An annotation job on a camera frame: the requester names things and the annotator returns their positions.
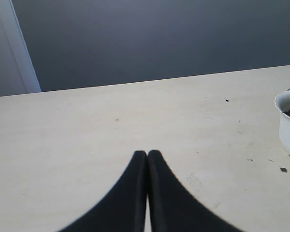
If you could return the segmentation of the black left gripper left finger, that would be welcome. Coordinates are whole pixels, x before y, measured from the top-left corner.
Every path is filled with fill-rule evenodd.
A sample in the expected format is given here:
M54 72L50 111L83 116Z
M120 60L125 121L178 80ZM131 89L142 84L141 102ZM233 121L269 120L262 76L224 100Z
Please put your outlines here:
M146 153L135 151L109 192L62 232L143 232L146 215Z

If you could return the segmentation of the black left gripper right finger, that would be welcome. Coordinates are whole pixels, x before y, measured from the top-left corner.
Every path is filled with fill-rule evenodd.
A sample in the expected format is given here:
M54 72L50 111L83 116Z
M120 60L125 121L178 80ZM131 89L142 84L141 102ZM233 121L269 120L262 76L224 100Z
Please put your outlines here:
M158 150L147 156L149 209L153 232L238 232L197 201L180 183Z

